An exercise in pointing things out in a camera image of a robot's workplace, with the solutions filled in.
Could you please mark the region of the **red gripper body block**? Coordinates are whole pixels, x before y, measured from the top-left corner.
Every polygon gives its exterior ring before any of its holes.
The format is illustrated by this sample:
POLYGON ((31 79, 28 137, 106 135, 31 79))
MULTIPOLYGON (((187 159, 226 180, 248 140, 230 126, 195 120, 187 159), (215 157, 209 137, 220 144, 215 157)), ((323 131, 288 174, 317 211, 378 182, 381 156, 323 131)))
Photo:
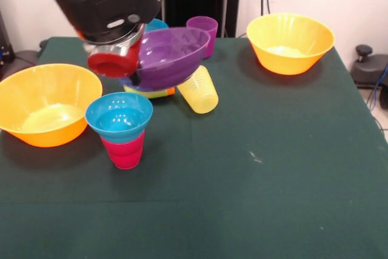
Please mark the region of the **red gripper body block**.
POLYGON ((128 45, 97 45, 88 50, 87 64, 97 74, 122 78, 136 72, 139 66, 141 39, 128 45))

